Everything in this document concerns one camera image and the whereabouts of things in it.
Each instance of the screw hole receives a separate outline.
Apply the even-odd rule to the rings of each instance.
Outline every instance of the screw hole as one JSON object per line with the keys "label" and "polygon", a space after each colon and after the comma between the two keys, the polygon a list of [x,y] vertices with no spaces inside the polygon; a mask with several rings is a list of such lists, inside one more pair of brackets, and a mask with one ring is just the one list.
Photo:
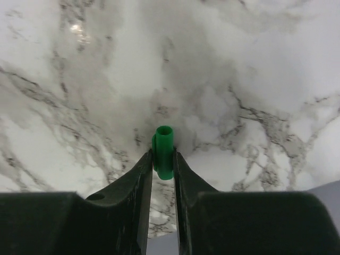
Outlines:
{"label": "screw hole", "polygon": [[103,199],[105,196],[103,194],[100,193],[96,193],[96,194],[92,194],[90,195],[88,198],[86,198],[87,200],[91,200],[91,201],[95,201],[95,200],[100,200]]}

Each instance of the marble countertop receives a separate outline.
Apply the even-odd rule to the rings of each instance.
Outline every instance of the marble countertop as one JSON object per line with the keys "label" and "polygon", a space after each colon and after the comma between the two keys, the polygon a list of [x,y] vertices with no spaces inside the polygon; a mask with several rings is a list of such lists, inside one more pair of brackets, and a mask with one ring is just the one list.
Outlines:
{"label": "marble countertop", "polygon": [[[86,197],[163,124],[222,191],[340,179],[338,0],[12,0],[0,11],[0,192]],[[173,183],[155,175],[149,236],[175,224]]]}

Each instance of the gray floor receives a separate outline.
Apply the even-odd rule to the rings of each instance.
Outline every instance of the gray floor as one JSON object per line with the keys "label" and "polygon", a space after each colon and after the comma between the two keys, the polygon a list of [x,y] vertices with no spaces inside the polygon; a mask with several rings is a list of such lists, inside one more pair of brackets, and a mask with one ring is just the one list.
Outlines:
{"label": "gray floor", "polygon": [[[311,189],[308,192],[324,203],[340,234],[340,181]],[[178,253],[176,232],[148,240],[147,255],[178,255]]]}

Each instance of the black plastic part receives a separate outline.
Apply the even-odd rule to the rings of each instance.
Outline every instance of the black plastic part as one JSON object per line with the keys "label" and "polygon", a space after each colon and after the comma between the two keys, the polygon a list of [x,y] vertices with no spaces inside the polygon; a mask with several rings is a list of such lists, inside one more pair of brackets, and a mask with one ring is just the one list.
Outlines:
{"label": "black plastic part", "polygon": [[0,194],[0,254],[146,254],[152,152],[90,195]]}
{"label": "black plastic part", "polygon": [[323,204],[303,192],[219,192],[174,153],[180,255],[340,254]]}

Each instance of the green cylinder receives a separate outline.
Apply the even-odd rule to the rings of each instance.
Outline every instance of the green cylinder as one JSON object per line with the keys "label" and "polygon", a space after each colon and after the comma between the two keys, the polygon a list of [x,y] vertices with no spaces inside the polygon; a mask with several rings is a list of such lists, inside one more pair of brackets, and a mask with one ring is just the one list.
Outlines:
{"label": "green cylinder", "polygon": [[152,138],[152,151],[154,155],[154,170],[162,180],[174,177],[173,152],[174,132],[169,126],[160,126]]}

